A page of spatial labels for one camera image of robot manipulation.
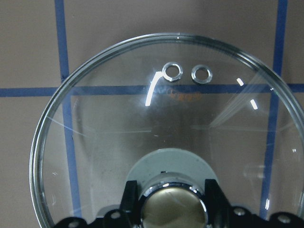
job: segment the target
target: black plastic mount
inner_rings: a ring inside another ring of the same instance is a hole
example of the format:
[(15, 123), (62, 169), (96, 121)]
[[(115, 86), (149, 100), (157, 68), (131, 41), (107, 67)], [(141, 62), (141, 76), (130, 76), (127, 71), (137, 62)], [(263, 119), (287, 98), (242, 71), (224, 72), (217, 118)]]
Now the black plastic mount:
[[(103, 218), (87, 224), (82, 218), (70, 217), (58, 222), (54, 228), (131, 228), (140, 223), (137, 181), (128, 181), (119, 209), (111, 210)], [(279, 212), (269, 221), (251, 214), (243, 207), (233, 207), (214, 179), (205, 180), (202, 198), (208, 213), (208, 225), (212, 228), (304, 228), (304, 221), (296, 215)]]

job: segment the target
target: beige background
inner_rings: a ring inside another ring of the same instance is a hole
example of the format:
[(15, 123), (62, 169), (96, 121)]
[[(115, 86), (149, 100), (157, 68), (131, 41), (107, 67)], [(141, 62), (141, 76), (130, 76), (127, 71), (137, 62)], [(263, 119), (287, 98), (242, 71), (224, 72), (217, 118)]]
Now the beige background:
[[(276, 0), (67, 0), (70, 72), (102, 49), (156, 32), (186, 32), (235, 45), (272, 66)], [(304, 4), (289, 1), (283, 79), (304, 83)], [(0, 88), (60, 85), (54, 2), (0, 2)], [(296, 94), (304, 104), (302, 94)], [(0, 98), (0, 225), (38, 227), (29, 193), (32, 136), (49, 97)]]

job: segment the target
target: glass lid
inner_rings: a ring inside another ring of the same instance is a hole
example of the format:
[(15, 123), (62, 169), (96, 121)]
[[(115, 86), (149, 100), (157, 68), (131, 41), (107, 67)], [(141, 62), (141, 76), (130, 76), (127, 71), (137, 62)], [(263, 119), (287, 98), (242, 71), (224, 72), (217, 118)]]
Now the glass lid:
[(236, 47), (168, 33), (124, 41), (80, 66), (46, 106), (30, 158), (36, 215), (42, 227), (90, 223), (120, 203), (140, 159), (169, 150), (168, 167), (196, 170), (179, 153), (202, 159), (232, 205), (302, 216), (303, 116), (288, 86)]

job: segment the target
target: blue grid line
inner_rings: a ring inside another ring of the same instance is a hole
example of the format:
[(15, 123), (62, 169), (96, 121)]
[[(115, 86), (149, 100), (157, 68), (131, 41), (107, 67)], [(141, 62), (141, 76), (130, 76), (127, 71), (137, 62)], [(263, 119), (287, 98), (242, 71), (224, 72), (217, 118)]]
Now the blue grid line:
[[(66, 23), (65, 23), (65, 9), (63, 0), (55, 0), (55, 12), (56, 12), (56, 26), (57, 26), (57, 40), (58, 40), (58, 52), (60, 63), (61, 81), (63, 82), (69, 76), (68, 69), (68, 56), (67, 56), (67, 36), (66, 36)], [(63, 123), (66, 140), (66, 155), (68, 173), (70, 179), (71, 196), (73, 204), (74, 216), (82, 217), (81, 203), (79, 195), (79, 185), (77, 176), (75, 147), (73, 141), (73, 123), (71, 112), (71, 100), (67, 95), (63, 101)]]
[[(282, 73), (283, 51), (285, 26), (287, 16), (287, 0), (279, 0), (277, 8), (276, 30), (275, 30), (275, 49), (273, 69), (278, 74)], [(267, 211), (271, 205), (269, 199), (269, 191), (271, 184), (272, 163), (274, 157), (274, 149), (276, 142), (276, 122), (278, 115), (279, 98), (275, 93), (271, 94), (269, 117), (268, 117), (268, 133), (266, 141), (266, 152), (264, 159), (264, 178), (262, 181), (261, 202), (260, 202), (260, 217), (267, 218)]]
[[(168, 93), (169, 89), (174, 89), (179, 93), (203, 93), (203, 94), (238, 94), (243, 93), (239, 85), (173, 85), (160, 86), (155, 88), (155, 94)], [(248, 90), (247, 93), (268, 93), (267, 87), (259, 85), (256, 88)], [(304, 93), (304, 84), (288, 84), (293, 93)], [(148, 91), (148, 85), (129, 85), (129, 86), (82, 86), (73, 87), (72, 95), (140, 95)], [(56, 87), (39, 87), (39, 88), (0, 88), (0, 97), (34, 97), (34, 96), (52, 96)]]
[(57, 88), (2, 88), (0, 97), (52, 96)]

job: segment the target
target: blue tape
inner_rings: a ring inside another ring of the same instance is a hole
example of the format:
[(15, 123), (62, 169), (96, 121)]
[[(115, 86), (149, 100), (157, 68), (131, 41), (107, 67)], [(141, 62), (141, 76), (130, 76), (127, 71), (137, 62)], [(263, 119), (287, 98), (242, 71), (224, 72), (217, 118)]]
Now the blue tape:
[[(275, 50), (273, 69), (278, 74), (282, 73), (284, 38), (285, 38), (285, 25), (287, 16), (287, 0), (279, 0), (277, 8), (276, 31), (275, 31)], [(267, 144), (264, 160), (264, 178), (262, 182), (261, 202), (260, 202), (260, 217), (267, 218), (267, 211), (271, 205), (269, 198), (272, 163), (276, 142), (276, 122), (278, 113), (279, 98), (275, 93), (271, 94), (270, 108), (268, 117), (268, 133)]]
[(10, 88), (0, 89), (0, 97), (52, 96), (57, 88)]
[[(57, 39), (59, 51), (59, 63), (61, 81), (64, 81), (69, 75), (68, 58), (67, 58), (67, 36), (66, 36), (66, 23), (65, 23), (65, 10), (63, 0), (55, 0), (56, 11), (56, 25), (57, 25)], [(65, 139), (66, 139), (66, 155), (67, 165), (71, 186), (71, 196), (73, 203), (74, 216), (82, 217), (79, 185), (77, 177), (77, 166), (75, 147), (73, 141), (73, 124), (71, 112), (71, 97), (67, 95), (63, 101), (63, 122), (65, 126)]]
[(62, 106), (63, 124), (65, 127), (65, 139), (66, 139), (66, 155), (67, 155), (66, 157), (67, 157), (68, 173), (69, 173), (70, 186), (71, 186), (73, 211), (74, 211), (74, 216), (82, 217), (75, 147), (73, 140), (71, 96), (67, 95), (62, 104), (63, 104)]
[(59, 51), (59, 64), (61, 82), (69, 76), (68, 56), (67, 56), (67, 35), (65, 22), (65, 8), (63, 0), (55, 0), (57, 40)]
[[(128, 86), (79, 86), (73, 87), (72, 95), (144, 95), (148, 85)], [(268, 85), (158, 85), (154, 94), (171, 93), (202, 93), (202, 94), (239, 94), (239, 93), (270, 93)]]
[[(294, 93), (304, 93), (304, 84), (288, 84)], [(128, 86), (79, 86), (73, 87), (71, 95), (140, 95), (146, 94), (148, 85)], [(29, 96), (52, 96), (57, 88), (0, 88), (0, 97), (29, 97)], [(239, 93), (269, 93), (267, 85), (158, 85), (155, 94), (179, 93), (202, 93), (202, 94), (239, 94)]]

